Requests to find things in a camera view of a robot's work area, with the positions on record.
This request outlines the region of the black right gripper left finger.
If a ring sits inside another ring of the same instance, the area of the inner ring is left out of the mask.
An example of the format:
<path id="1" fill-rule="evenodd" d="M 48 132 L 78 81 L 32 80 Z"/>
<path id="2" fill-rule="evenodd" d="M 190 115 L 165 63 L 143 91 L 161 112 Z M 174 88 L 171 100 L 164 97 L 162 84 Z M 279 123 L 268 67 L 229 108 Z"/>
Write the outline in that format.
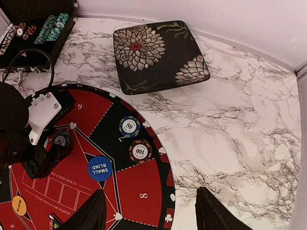
<path id="1" fill-rule="evenodd" d="M 82 206 L 58 230 L 105 230 L 106 196 L 104 190 L 97 189 Z"/>

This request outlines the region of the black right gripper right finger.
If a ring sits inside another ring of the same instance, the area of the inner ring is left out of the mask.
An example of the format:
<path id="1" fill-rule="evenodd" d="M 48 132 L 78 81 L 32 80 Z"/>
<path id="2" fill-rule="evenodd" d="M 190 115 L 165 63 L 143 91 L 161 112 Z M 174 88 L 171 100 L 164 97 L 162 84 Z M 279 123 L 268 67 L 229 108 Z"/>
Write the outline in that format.
<path id="1" fill-rule="evenodd" d="M 237 219 L 206 187 L 200 187 L 196 196 L 196 219 L 199 230 L 241 230 Z"/>

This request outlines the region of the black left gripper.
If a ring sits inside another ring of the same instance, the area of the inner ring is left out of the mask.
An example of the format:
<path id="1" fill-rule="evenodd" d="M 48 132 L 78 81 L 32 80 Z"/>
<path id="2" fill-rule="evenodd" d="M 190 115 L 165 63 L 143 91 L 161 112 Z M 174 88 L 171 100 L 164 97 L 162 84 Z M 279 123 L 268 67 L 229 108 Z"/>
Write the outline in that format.
<path id="1" fill-rule="evenodd" d="M 32 145 L 26 132 L 0 130 L 0 170 L 21 163 L 30 179 L 43 179 L 72 152 L 57 150 L 52 142 L 50 149 L 39 142 Z"/>

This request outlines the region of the green 50 chip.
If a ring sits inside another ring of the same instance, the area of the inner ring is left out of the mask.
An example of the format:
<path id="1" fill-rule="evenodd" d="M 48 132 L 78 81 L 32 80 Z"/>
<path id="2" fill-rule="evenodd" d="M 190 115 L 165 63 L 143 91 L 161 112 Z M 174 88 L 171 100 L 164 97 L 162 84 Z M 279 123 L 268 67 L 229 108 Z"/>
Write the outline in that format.
<path id="1" fill-rule="evenodd" d="M 71 135 L 69 131 L 65 129 L 61 129 L 60 131 L 58 131 L 53 138 L 53 144 L 55 145 L 57 150 L 71 150 Z"/>

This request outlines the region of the orange big blind button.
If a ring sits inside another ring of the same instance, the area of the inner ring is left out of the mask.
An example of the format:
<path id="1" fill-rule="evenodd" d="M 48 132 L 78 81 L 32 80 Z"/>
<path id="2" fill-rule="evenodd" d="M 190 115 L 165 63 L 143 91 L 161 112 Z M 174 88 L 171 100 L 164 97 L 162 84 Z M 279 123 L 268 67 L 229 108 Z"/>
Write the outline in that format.
<path id="1" fill-rule="evenodd" d="M 20 195 L 13 197 L 12 208 L 18 216 L 24 216 L 27 213 L 27 204 Z"/>

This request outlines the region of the blue small blind button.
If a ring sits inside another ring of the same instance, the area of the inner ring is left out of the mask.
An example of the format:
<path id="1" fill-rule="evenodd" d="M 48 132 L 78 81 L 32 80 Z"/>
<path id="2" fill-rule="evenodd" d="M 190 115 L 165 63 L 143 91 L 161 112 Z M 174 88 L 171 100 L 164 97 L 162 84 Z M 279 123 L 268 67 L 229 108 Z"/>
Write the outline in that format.
<path id="1" fill-rule="evenodd" d="M 95 181 L 106 181 L 112 175 L 111 161 L 103 156 L 92 158 L 88 163 L 88 173 Z"/>

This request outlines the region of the red 100 chip seat seven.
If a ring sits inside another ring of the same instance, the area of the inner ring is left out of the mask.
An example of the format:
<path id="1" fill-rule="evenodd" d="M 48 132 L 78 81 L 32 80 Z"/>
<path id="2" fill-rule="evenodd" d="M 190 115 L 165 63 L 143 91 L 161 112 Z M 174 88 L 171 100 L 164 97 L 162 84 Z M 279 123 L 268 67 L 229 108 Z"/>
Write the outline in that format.
<path id="1" fill-rule="evenodd" d="M 132 142 L 129 147 L 129 156 L 136 163 L 144 163 L 152 156 L 153 148 L 145 139 L 138 139 Z"/>

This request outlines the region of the green 50 chip seat seven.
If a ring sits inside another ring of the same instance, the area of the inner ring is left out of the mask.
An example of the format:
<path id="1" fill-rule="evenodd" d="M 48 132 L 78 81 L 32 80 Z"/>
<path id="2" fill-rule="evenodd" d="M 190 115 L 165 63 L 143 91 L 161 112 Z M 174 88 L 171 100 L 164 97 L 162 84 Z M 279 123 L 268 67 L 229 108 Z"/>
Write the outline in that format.
<path id="1" fill-rule="evenodd" d="M 126 116 L 119 123 L 119 131 L 125 138 L 134 138 L 141 131 L 141 123 L 134 116 Z"/>

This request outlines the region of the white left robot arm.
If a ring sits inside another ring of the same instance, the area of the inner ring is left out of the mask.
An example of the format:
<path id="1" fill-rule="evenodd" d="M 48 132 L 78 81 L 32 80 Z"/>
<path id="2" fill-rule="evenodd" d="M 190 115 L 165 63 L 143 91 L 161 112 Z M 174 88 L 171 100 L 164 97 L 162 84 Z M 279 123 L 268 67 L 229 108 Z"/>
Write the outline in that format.
<path id="1" fill-rule="evenodd" d="M 30 179 L 43 179 L 72 152 L 68 131 L 59 131 L 50 149 L 45 148 L 47 138 L 55 134 L 54 126 L 69 114 L 76 104 L 68 90 L 54 87 L 54 65 L 43 50 L 29 48 L 19 52 L 16 60 L 26 52 L 44 55 L 50 63 L 51 77 L 48 87 L 25 99 L 12 85 L 0 83 L 0 167 L 21 163 Z"/>

